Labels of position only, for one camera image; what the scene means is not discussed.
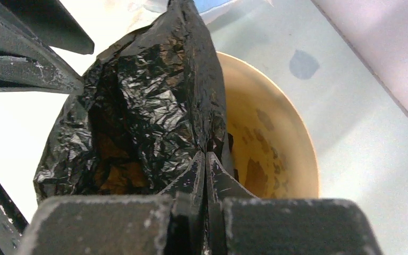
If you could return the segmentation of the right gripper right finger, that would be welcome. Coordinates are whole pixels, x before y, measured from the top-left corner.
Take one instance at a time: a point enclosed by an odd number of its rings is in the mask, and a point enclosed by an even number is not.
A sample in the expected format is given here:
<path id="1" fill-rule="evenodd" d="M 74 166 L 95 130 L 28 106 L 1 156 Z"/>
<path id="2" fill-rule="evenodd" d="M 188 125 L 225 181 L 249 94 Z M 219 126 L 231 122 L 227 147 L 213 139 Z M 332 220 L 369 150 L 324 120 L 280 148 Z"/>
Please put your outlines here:
<path id="1" fill-rule="evenodd" d="M 211 254 L 382 254 L 368 219 L 345 199 L 261 199 L 206 154 Z"/>

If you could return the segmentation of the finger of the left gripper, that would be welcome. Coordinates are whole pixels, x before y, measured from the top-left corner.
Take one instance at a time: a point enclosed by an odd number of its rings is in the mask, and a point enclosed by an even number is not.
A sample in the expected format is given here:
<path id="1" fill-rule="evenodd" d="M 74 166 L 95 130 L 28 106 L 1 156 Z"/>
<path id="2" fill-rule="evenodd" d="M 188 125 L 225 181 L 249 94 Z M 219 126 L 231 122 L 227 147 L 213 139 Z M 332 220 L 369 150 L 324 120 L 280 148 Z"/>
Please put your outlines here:
<path id="1" fill-rule="evenodd" d="M 58 0 L 0 1 L 47 45 L 91 55 L 95 44 Z"/>
<path id="2" fill-rule="evenodd" d="M 81 94 L 82 77 L 0 3 L 0 92 Z"/>

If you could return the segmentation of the black trash bag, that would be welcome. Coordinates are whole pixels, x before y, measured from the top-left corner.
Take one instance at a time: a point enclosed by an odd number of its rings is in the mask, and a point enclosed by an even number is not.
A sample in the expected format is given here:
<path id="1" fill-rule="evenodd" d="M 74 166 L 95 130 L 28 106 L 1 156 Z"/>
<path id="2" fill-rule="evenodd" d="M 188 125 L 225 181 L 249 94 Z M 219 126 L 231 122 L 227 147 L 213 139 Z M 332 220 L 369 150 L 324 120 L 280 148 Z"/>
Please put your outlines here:
<path id="1" fill-rule="evenodd" d="M 65 101 L 33 178 L 38 202 L 156 194 L 212 151 L 232 166 L 222 68 L 193 1 L 103 51 Z"/>

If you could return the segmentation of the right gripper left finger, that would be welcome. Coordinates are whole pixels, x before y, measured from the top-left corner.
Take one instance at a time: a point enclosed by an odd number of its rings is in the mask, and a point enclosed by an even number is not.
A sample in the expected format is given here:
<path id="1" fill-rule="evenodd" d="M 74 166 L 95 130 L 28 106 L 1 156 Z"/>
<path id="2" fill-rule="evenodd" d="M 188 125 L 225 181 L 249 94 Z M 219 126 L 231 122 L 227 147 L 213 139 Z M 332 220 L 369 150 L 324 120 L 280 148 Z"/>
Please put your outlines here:
<path id="1" fill-rule="evenodd" d="M 156 195 L 68 195 L 43 201 L 17 254 L 200 254 L 205 156 Z"/>

